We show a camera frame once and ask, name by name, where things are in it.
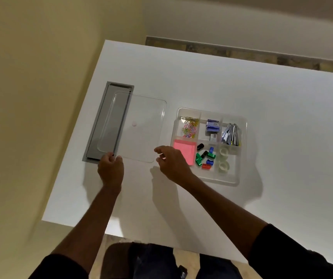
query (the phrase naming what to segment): pink sticky note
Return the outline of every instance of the pink sticky note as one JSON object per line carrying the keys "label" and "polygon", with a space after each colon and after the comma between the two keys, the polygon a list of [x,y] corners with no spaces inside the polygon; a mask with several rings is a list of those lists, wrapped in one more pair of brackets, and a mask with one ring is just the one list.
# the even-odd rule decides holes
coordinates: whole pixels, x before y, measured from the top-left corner
{"label": "pink sticky note", "polygon": [[188,165],[195,161],[196,142],[174,140],[173,148],[180,150]]}

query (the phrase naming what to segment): person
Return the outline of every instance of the person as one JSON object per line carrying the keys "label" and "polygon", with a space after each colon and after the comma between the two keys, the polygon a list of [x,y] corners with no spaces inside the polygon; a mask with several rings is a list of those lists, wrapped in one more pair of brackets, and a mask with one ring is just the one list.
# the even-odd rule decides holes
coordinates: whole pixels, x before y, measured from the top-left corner
{"label": "person", "polygon": [[[159,146],[155,152],[160,155],[156,161],[161,172],[196,198],[263,279],[333,278],[333,264],[211,189],[191,172],[179,150]],[[122,158],[107,153],[98,164],[98,174],[103,187],[88,211],[53,252],[43,259],[30,278],[88,278],[121,191],[124,175]],[[134,244],[129,254],[132,256],[128,258],[127,278],[181,278],[172,248]],[[241,276],[229,260],[201,254],[197,278]]]}

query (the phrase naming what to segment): floor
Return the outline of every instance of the floor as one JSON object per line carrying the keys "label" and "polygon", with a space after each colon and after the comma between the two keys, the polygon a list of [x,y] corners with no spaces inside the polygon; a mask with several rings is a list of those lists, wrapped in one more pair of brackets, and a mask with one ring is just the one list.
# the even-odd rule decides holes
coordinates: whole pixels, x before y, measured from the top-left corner
{"label": "floor", "polygon": [[[321,70],[333,72],[333,62],[326,60],[316,60],[308,58],[299,58],[294,56],[276,55],[272,53],[262,53],[256,51],[245,51],[240,49],[232,49],[229,47],[221,47],[214,45],[204,45],[197,43],[189,43],[183,41],[159,39],[153,37],[147,37],[147,46],[155,46],[166,49],[174,49],[187,51],[192,53],[202,53],[215,56],[223,56],[227,58],[253,60],[256,62],[265,62],[275,65],[287,65],[298,68],[307,68],[312,70]],[[103,257],[109,246],[115,243],[131,242],[129,239],[105,235],[102,245],[98,252],[97,258],[90,272],[90,279],[100,279]],[[199,255],[196,253],[174,249],[174,256],[176,258],[177,265],[183,265],[188,270],[187,279],[194,279],[200,268]],[[257,279],[261,278],[248,264],[233,262],[239,269],[243,279]]]}

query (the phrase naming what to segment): table top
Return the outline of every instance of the table top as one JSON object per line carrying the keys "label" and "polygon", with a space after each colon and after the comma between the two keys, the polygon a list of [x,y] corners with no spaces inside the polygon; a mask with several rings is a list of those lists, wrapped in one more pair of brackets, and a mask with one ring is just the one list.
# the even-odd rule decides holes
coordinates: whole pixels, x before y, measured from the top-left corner
{"label": "table top", "polygon": [[[167,102],[160,145],[180,107],[248,120],[240,184],[208,183],[333,263],[333,73],[105,41],[43,220],[74,226],[101,187],[82,161],[108,81]],[[157,163],[124,159],[107,234],[245,262],[201,205]]]}

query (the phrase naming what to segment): black shirt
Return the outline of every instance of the black shirt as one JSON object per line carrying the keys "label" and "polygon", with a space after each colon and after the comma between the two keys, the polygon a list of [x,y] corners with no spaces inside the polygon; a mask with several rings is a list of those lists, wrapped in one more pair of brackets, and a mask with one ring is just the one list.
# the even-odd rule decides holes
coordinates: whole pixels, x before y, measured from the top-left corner
{"label": "black shirt", "polygon": [[[333,279],[333,264],[322,255],[305,249],[271,224],[257,236],[248,262],[262,279]],[[87,279],[88,273],[70,258],[51,254],[30,276],[30,279],[37,278]]]}

